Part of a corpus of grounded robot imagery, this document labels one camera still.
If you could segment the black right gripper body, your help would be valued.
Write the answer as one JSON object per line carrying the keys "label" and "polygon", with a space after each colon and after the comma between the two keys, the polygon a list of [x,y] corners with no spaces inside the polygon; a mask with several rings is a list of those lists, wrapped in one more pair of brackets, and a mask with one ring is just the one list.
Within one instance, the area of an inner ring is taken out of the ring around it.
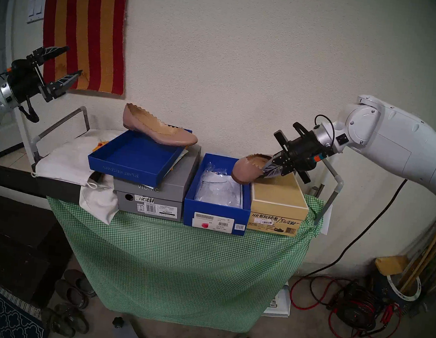
{"label": "black right gripper body", "polygon": [[293,127],[299,134],[299,137],[294,140],[288,140],[281,130],[274,133],[274,137],[281,147],[281,151],[275,155],[281,155],[285,158],[283,176],[297,173],[304,183],[310,183],[308,172],[327,157],[329,135],[321,125],[307,130],[296,122]]}

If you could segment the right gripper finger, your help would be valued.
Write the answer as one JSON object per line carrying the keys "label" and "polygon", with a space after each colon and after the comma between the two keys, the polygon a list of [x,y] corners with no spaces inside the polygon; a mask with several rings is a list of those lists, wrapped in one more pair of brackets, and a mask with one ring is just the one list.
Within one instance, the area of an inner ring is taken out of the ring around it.
{"label": "right gripper finger", "polygon": [[275,178],[284,175],[285,158],[281,155],[273,155],[262,168],[261,177]]}

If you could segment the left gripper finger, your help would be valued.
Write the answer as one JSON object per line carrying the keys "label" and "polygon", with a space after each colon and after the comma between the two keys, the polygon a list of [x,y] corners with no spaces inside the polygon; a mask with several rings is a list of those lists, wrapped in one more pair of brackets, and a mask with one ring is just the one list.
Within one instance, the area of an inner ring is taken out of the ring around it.
{"label": "left gripper finger", "polygon": [[58,99],[66,94],[68,89],[74,85],[79,77],[82,75],[83,70],[78,70],[73,73],[66,74],[65,76],[48,83],[44,86],[45,93],[44,99],[46,102],[50,102],[51,100]]}
{"label": "left gripper finger", "polygon": [[40,47],[35,49],[32,54],[28,55],[28,62],[35,66],[39,67],[45,64],[47,61],[55,59],[56,57],[64,54],[69,50],[68,46],[64,47]]}

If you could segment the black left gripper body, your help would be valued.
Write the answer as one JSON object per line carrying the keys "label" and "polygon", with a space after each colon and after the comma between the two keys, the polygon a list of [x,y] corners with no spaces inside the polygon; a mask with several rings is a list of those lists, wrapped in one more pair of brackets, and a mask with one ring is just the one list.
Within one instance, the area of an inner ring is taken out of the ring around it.
{"label": "black left gripper body", "polygon": [[48,92],[36,61],[14,60],[7,75],[7,84],[14,99],[23,103],[37,94],[47,100]]}

